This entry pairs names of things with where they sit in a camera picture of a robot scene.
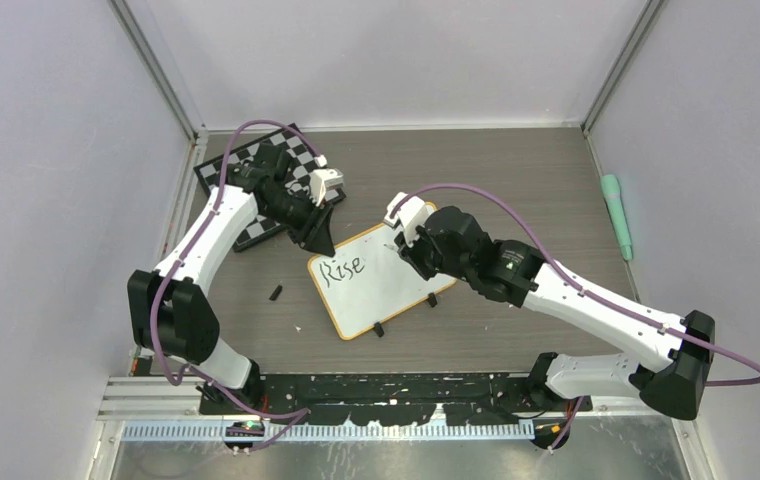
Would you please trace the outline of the yellow framed whiteboard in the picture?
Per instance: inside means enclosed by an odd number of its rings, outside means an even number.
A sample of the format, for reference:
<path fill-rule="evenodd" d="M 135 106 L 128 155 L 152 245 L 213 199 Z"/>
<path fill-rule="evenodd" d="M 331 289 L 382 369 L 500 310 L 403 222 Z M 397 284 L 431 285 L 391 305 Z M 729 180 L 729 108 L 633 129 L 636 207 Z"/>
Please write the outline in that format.
<path fill-rule="evenodd" d="M 336 255 L 315 255 L 307 270 L 340 339 L 348 341 L 427 301 L 457 283 L 439 274 L 421 278 L 397 252 L 396 233 L 380 223 L 335 246 Z"/>

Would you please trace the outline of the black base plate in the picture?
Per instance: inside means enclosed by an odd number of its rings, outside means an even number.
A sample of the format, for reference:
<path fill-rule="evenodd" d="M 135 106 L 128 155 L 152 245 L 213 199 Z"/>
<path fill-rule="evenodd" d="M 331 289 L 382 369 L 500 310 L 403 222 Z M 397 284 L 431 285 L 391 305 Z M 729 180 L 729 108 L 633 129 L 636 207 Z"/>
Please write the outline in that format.
<path fill-rule="evenodd" d="M 524 373 L 269 374 L 236 397 L 286 425 L 425 425 L 442 414 L 452 426 L 509 425 L 567 416 L 571 400 L 547 394 Z"/>

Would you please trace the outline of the mint green microphone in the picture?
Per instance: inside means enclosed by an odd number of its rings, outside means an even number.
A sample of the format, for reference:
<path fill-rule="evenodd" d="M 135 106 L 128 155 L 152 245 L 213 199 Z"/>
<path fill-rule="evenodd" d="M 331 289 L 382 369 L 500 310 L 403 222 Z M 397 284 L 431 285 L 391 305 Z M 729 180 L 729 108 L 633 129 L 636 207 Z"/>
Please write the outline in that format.
<path fill-rule="evenodd" d="M 600 179 L 602 194 L 620 248 L 622 258 L 633 260 L 633 242 L 621 197 L 621 187 L 617 177 L 607 174 Z"/>

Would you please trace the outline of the black marker cap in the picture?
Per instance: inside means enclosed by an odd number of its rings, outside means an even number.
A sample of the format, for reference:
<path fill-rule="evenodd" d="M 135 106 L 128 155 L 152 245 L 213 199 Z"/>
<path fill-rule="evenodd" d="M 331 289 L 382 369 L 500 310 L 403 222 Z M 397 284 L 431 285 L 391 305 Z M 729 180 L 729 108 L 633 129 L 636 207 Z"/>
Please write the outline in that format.
<path fill-rule="evenodd" d="M 275 289 L 272 291 L 271 295 L 269 296 L 269 300 L 277 301 L 282 291 L 283 291 L 283 285 L 282 284 L 277 285 Z"/>

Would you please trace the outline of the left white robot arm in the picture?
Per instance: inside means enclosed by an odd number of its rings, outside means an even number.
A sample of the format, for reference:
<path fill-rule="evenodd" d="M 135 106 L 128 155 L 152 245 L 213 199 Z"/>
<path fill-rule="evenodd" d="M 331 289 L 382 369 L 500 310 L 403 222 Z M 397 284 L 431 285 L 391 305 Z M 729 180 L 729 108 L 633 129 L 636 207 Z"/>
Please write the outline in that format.
<path fill-rule="evenodd" d="M 237 353 L 220 334 L 207 294 L 217 270 L 239 234 L 258 218 L 285 226 L 301 249 L 333 256 L 333 206 L 327 195 L 344 183 L 343 174 L 321 166 L 307 187 L 288 177 L 295 169 L 284 144 L 260 146 L 245 164 L 230 164 L 190 231 L 152 270 L 136 270 L 127 283 L 131 326 L 137 346 L 189 364 L 225 387 L 224 400 L 236 412 L 254 412 L 263 398 L 255 381 L 258 366 Z"/>

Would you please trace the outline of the black white checkerboard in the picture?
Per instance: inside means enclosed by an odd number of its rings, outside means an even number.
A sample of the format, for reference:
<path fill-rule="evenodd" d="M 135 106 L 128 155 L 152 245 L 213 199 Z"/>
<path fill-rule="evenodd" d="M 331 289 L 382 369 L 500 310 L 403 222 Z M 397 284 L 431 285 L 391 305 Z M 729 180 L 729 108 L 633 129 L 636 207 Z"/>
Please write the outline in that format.
<path fill-rule="evenodd" d="M 320 165 L 310 153 L 305 143 L 293 132 L 286 129 L 276 130 L 254 141 L 234 147 L 231 150 L 228 164 L 231 167 L 251 164 L 263 145 L 286 146 L 291 160 L 285 185 L 293 193 L 303 192 L 308 195 L 310 193 L 310 173 L 320 168 Z M 198 183 L 206 196 L 209 196 L 210 191 L 218 185 L 222 160 L 223 154 L 219 153 L 210 160 L 193 168 Z M 233 244 L 233 251 L 236 253 L 243 252 L 287 230 L 287 226 L 258 215 L 255 220 L 239 233 Z"/>

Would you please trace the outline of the black whiteboard foot left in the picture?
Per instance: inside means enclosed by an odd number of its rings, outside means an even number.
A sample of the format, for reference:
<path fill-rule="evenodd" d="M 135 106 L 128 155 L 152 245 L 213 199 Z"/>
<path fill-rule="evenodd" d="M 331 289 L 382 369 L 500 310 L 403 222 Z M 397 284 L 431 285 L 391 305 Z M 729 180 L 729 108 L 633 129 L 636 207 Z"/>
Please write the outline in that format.
<path fill-rule="evenodd" d="M 373 325 L 372 330 L 377 335 L 378 338 L 382 338 L 385 335 L 385 330 L 380 322 L 376 322 Z"/>

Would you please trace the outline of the aluminium frame rail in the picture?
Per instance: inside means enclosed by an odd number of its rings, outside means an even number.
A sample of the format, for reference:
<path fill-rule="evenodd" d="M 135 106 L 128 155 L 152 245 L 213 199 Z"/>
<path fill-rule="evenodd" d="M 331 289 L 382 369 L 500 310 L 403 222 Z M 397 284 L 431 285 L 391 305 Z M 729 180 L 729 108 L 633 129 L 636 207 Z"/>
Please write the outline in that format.
<path fill-rule="evenodd" d="M 573 425 L 582 421 L 605 420 L 661 421 L 676 435 L 696 434 L 692 422 L 670 419 L 632 398 L 597 396 L 574 405 Z M 218 400 L 212 387 L 191 377 L 180 386 L 171 386 L 156 376 L 116 377 L 109 380 L 98 409 L 102 421 L 118 425 L 117 438 L 139 442 L 222 442 L 238 449 L 262 444 L 294 442 L 369 442 L 369 441 L 468 441 L 529 440 L 545 442 L 560 434 L 568 419 L 546 414 L 533 420 L 518 420 L 509 425 L 452 426 L 442 414 L 434 415 L 421 426 L 340 426 L 301 425 L 301 412 L 295 412 L 286 425 L 278 425 L 265 414 L 258 416 Z"/>

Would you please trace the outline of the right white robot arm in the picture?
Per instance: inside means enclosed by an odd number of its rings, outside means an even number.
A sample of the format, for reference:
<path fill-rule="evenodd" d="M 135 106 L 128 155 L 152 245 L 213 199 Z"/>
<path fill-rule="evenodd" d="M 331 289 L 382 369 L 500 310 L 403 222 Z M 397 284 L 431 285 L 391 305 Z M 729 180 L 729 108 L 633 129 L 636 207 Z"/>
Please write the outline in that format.
<path fill-rule="evenodd" d="M 548 260 L 518 240 L 493 240 L 457 207 L 434 210 L 419 198 L 390 206 L 383 219 L 398 255 L 425 280 L 465 282 L 487 300 L 544 313 L 618 348 L 618 353 L 540 354 L 522 392 L 552 410 L 581 396 L 637 398 L 663 415 L 693 420 L 708 384 L 715 321 L 649 309 Z"/>

